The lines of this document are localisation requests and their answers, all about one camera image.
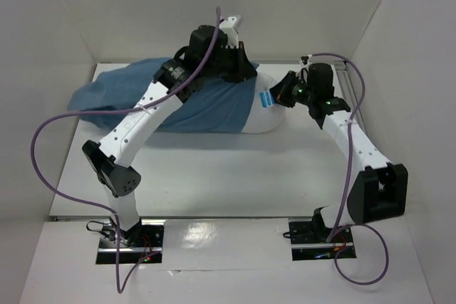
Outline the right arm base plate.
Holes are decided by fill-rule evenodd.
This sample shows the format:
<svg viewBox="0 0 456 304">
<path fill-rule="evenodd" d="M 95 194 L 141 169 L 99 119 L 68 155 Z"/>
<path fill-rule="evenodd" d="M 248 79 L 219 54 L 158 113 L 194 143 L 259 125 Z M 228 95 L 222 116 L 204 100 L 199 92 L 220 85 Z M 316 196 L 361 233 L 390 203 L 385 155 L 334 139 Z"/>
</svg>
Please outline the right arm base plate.
<svg viewBox="0 0 456 304">
<path fill-rule="evenodd" d="M 290 221 L 289 230 L 282 234 L 291 244 L 293 261 L 320 261 L 339 258 L 357 258 L 350 229 L 338 233 L 330 243 L 320 239 L 313 230 L 310 221 Z"/>
</svg>

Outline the white pillow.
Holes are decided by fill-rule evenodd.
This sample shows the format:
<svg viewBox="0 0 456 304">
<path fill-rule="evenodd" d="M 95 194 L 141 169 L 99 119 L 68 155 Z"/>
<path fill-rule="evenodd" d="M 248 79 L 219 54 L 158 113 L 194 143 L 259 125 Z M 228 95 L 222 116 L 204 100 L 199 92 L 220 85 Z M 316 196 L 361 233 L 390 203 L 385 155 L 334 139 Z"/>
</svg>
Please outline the white pillow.
<svg viewBox="0 0 456 304">
<path fill-rule="evenodd" d="M 260 92 L 269 90 L 277 83 L 278 82 L 267 73 L 257 73 L 252 106 L 242 129 L 242 133 L 265 133 L 275 129 L 282 123 L 285 118 L 286 108 L 277 104 L 270 108 L 263 108 L 259 97 Z"/>
</svg>

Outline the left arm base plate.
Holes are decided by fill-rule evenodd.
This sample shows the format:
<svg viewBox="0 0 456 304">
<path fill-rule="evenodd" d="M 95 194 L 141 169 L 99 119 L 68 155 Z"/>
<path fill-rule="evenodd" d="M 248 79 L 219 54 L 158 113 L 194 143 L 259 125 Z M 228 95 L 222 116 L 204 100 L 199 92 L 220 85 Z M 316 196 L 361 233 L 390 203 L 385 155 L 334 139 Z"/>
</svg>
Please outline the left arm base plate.
<svg viewBox="0 0 456 304">
<path fill-rule="evenodd" d="M 117 236 L 112 225 L 107 221 L 89 221 L 86 228 L 100 234 L 95 263 L 114 265 Z M 133 265 L 141 258 L 143 263 L 162 263 L 164 232 L 164 221 L 144 220 L 137 238 L 133 238 L 132 242 L 121 240 L 119 264 Z"/>
</svg>

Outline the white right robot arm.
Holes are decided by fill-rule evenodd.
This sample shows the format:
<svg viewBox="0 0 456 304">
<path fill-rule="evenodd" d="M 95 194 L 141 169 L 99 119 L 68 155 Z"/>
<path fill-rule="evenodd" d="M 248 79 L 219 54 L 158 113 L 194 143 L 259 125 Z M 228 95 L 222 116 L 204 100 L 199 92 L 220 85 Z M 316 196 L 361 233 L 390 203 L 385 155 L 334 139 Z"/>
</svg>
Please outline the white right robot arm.
<svg viewBox="0 0 456 304">
<path fill-rule="evenodd" d="M 333 65 L 313 63 L 299 72 L 289 71 L 261 94 L 263 106 L 293 108 L 304 105 L 309 115 L 347 159 L 346 180 L 339 205 L 317 208 L 311 220 L 312 236 L 327 241 L 336 229 L 402 216 L 408 171 L 393 164 L 370 141 L 342 98 Z"/>
</svg>

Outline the blue pillowcase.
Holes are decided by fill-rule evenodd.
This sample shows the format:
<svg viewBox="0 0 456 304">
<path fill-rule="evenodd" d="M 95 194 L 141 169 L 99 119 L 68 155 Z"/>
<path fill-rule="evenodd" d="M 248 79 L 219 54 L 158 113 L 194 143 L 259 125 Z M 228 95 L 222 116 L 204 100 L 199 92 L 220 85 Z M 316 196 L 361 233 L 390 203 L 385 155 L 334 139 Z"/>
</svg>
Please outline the blue pillowcase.
<svg viewBox="0 0 456 304">
<path fill-rule="evenodd" d="M 133 108 L 167 58 L 149 58 L 124 68 L 102 72 L 92 83 L 77 89 L 69 111 L 125 110 Z M 208 80 L 179 110 L 157 129 L 172 133 L 240 133 L 255 96 L 256 78 L 228 83 Z"/>
</svg>

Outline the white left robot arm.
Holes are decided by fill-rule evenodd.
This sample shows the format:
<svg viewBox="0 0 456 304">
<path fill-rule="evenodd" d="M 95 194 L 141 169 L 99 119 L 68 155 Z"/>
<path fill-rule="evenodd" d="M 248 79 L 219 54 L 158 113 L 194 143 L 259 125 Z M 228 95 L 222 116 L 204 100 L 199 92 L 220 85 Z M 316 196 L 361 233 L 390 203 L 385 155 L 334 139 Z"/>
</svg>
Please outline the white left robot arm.
<svg viewBox="0 0 456 304">
<path fill-rule="evenodd" d="M 132 110 L 98 142 L 82 150 L 109 196 L 115 237 L 124 246 L 140 240 L 142 229 L 134 191 L 141 181 L 132 162 L 164 122 L 184 122 L 183 109 L 214 114 L 217 101 L 233 87 L 255 85 L 257 70 L 239 40 L 238 16 L 194 30 L 187 46 L 165 61 Z"/>
</svg>

